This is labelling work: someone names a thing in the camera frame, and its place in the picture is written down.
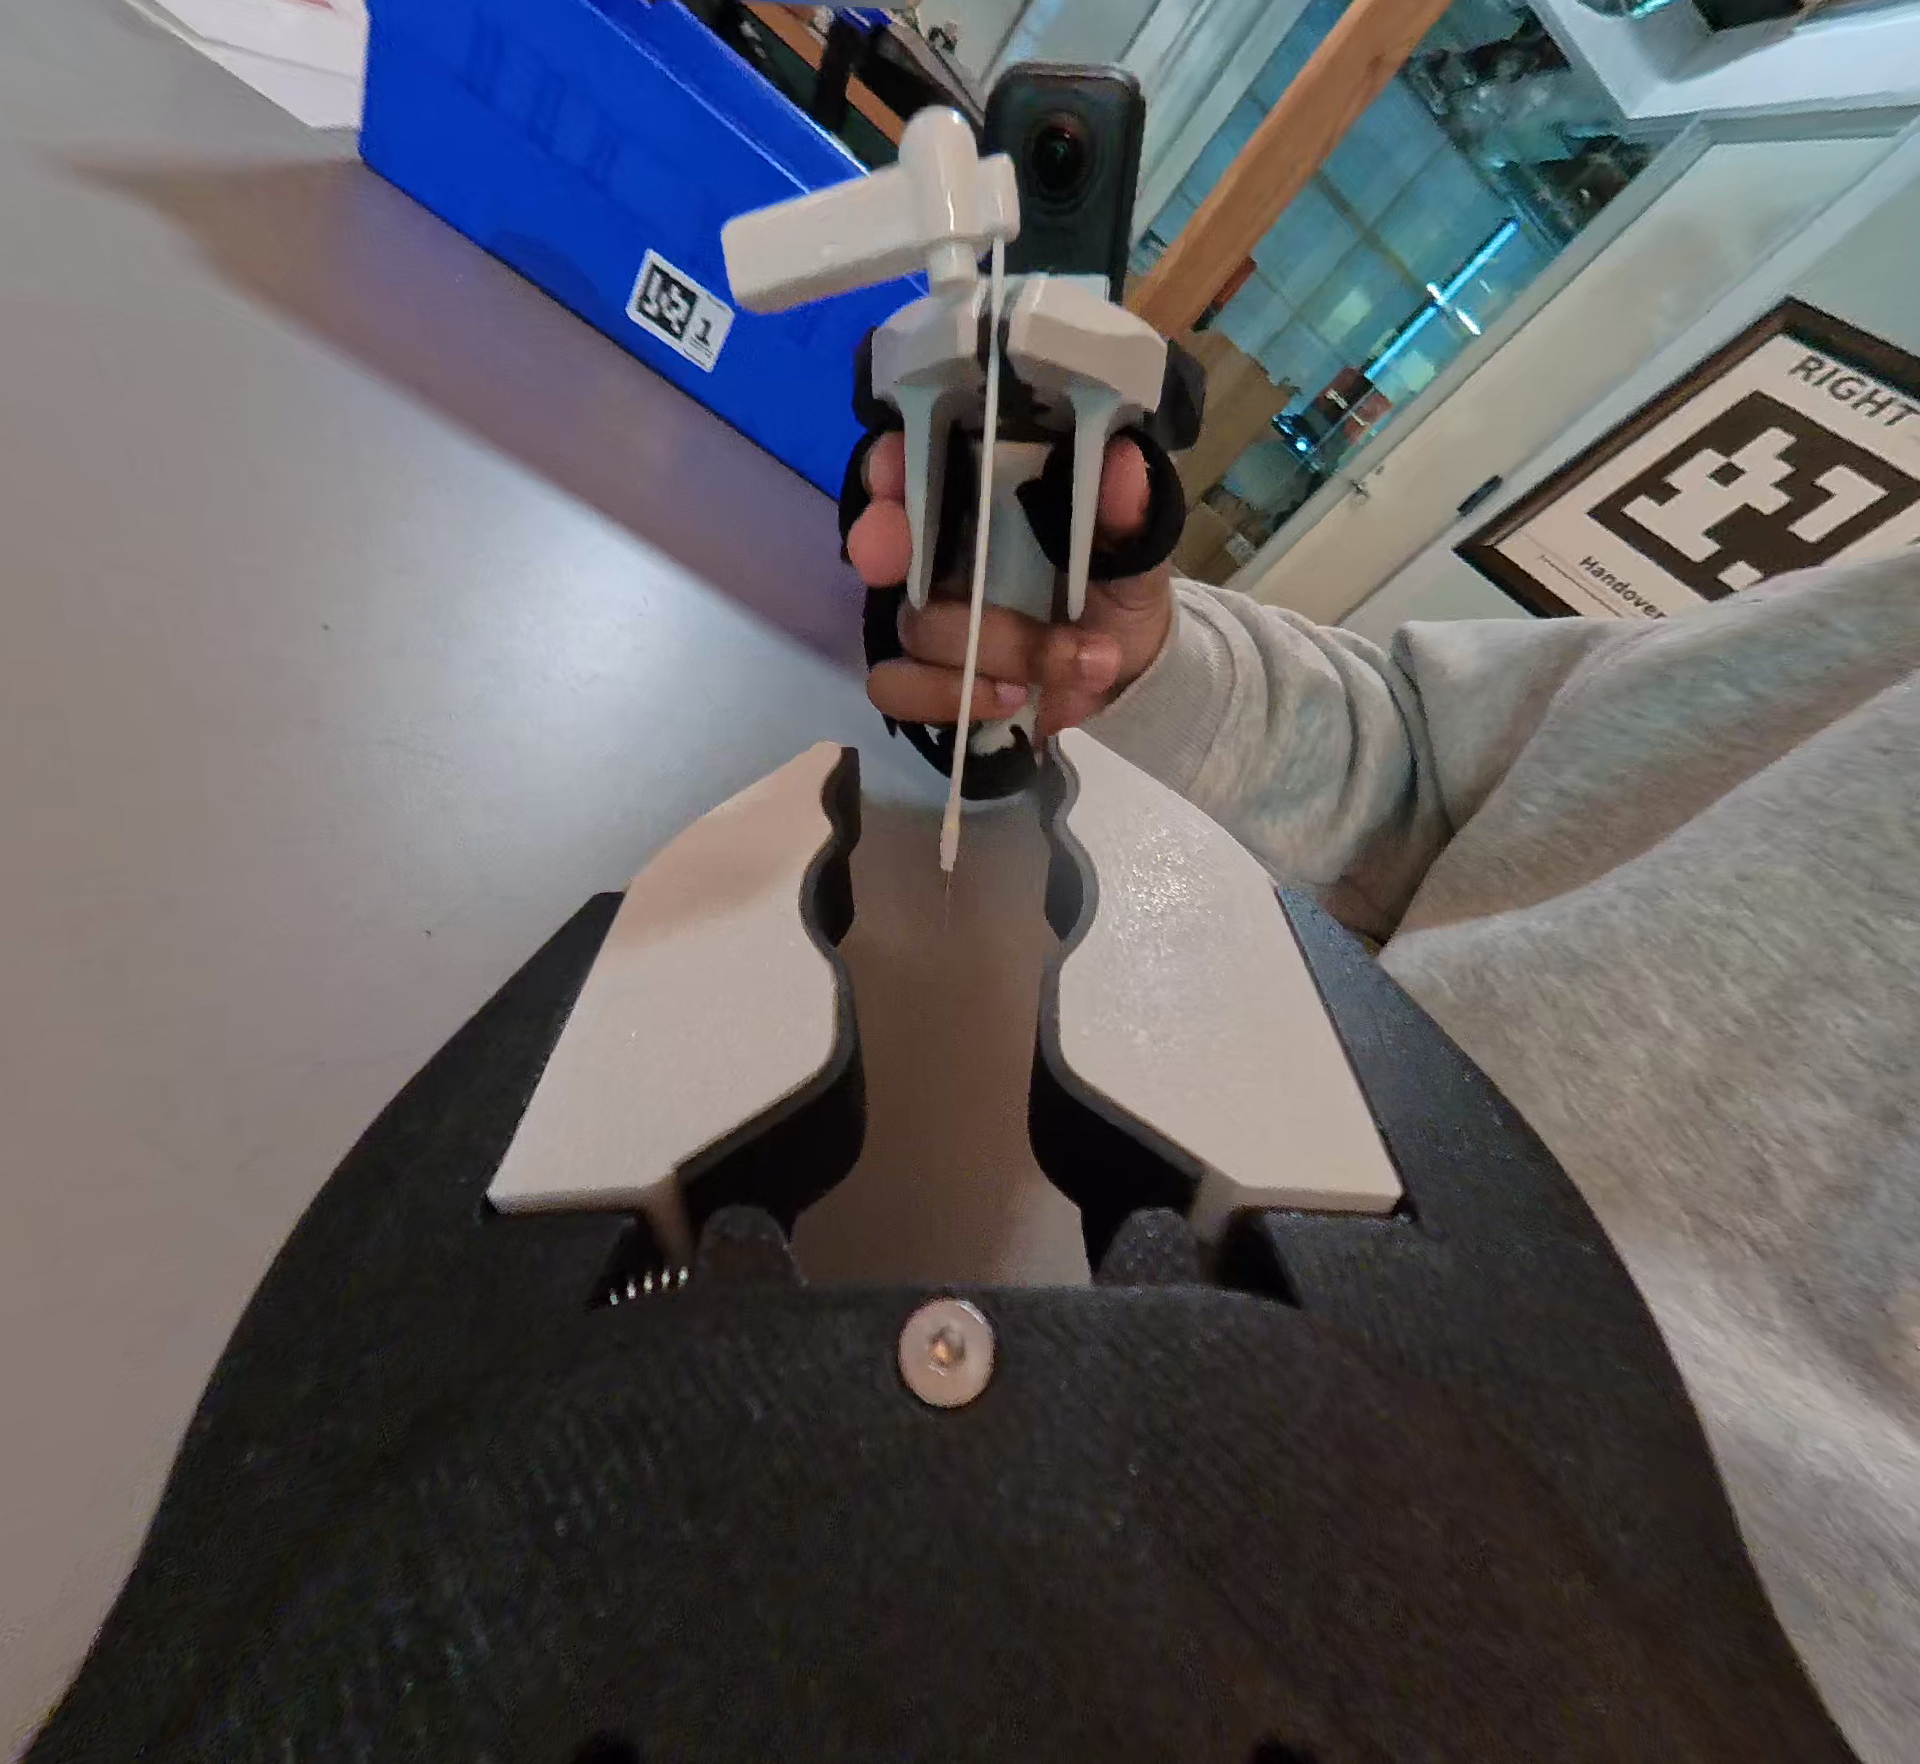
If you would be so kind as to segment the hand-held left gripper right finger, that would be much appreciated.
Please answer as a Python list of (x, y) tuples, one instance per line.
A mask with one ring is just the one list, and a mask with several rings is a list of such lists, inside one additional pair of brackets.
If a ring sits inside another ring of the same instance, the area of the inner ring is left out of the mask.
[(1094, 1270), (1140, 1211), (1214, 1249), (1270, 1207), (1403, 1204), (1376, 1111), (1262, 864), (1084, 728), (1043, 769), (1037, 1162)]

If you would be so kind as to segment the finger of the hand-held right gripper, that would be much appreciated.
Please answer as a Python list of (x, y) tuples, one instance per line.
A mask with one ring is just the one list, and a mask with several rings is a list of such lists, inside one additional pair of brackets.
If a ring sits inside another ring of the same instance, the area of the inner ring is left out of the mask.
[(1005, 314), (1005, 501), (1017, 512), (1005, 587), (1023, 611), (1079, 620), (1106, 448), (1163, 400), (1166, 339), (1096, 277), (1017, 277)]
[(904, 594), (926, 607), (945, 565), (944, 532), (971, 536), (981, 518), (989, 369), (981, 349), (981, 292), (923, 297), (876, 330), (876, 400), (895, 407), (904, 433), (910, 570)]

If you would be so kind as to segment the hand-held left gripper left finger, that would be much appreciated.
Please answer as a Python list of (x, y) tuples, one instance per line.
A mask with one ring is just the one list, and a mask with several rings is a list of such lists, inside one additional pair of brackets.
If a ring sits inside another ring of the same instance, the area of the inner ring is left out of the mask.
[(841, 939), (861, 768), (818, 743), (631, 879), (518, 1132), (498, 1214), (628, 1214), (674, 1265), (724, 1207), (784, 1232), (866, 1133)]

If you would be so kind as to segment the white thin-rod plastic tool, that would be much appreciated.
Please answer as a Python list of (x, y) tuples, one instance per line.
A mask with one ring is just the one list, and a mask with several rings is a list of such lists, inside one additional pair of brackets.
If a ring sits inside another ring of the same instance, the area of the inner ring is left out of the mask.
[[(1005, 244), (1019, 233), (1019, 178), (1009, 154), (981, 154), (971, 124), (955, 110), (917, 112), (899, 163), (859, 179), (746, 212), (724, 226), (724, 258), (736, 304), (784, 314), (906, 271), (926, 273), (930, 297), (981, 292), (981, 349), (989, 369), (981, 518), (971, 538), (971, 638), (989, 603), (995, 562), (996, 408), (1002, 388), (999, 328), (1012, 282)], [(964, 779), (971, 714), (961, 707), (941, 823), (941, 872), (951, 879), (964, 843)]]

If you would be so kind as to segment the blue plastic storage bin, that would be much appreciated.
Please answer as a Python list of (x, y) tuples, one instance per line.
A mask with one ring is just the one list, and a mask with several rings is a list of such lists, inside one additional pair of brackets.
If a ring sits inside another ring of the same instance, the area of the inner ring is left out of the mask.
[(865, 174), (680, 0), (368, 0), (358, 151), (839, 497), (861, 339), (920, 277), (748, 314), (724, 222)]

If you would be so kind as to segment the person's right forearm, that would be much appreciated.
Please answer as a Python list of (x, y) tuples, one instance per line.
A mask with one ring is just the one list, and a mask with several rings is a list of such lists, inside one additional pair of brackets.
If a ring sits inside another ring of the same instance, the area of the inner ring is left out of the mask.
[(1415, 973), (1918, 951), (1918, 553), (1387, 647), (1187, 592), (1133, 755)]

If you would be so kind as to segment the person's right hand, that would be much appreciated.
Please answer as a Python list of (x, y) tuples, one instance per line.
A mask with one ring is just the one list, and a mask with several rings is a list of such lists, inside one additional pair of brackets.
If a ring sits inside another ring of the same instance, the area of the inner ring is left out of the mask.
[[(910, 570), (904, 508), (904, 438), (871, 432), (859, 446), (861, 483), (845, 491), (856, 517), (845, 555), (872, 590), (900, 583)], [(1037, 703), (1037, 733), (1074, 728), (1105, 711), (1160, 655), (1173, 630), (1173, 565), (1140, 575), (1089, 582), (1077, 620), (1040, 620), (986, 603), (978, 647), (971, 600), (930, 600), (899, 616), (899, 641), (866, 672), (872, 706), (900, 724), (945, 724), (961, 707), (971, 719), (1009, 719)]]

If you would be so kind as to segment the brown cardboard box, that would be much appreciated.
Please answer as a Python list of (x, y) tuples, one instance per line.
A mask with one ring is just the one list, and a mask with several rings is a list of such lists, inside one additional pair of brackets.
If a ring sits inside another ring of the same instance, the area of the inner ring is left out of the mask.
[(1228, 582), (1259, 548), (1259, 510), (1231, 486), (1235, 465), (1255, 457), (1245, 483), (1262, 486), (1274, 469), (1267, 448), (1280, 448), (1281, 418), (1298, 385), (1274, 381), (1266, 363), (1214, 328), (1180, 335), (1202, 369), (1202, 422), (1198, 439), (1174, 457), (1187, 493), (1187, 527), (1173, 553), (1173, 566), (1198, 582)]

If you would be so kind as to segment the wooden support beam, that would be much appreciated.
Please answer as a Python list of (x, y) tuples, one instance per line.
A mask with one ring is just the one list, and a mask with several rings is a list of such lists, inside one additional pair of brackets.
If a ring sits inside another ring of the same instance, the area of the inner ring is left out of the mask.
[(1452, 0), (1353, 0), (1277, 99), (1129, 306), (1180, 335), (1231, 288), (1274, 219), (1345, 141)]

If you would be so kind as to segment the framed black-white marker poster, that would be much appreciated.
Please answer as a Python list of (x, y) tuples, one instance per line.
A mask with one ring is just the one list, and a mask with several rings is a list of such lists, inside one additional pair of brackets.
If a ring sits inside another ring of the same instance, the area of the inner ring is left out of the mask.
[(1784, 298), (1454, 553), (1540, 618), (1663, 620), (1918, 545), (1918, 353)]

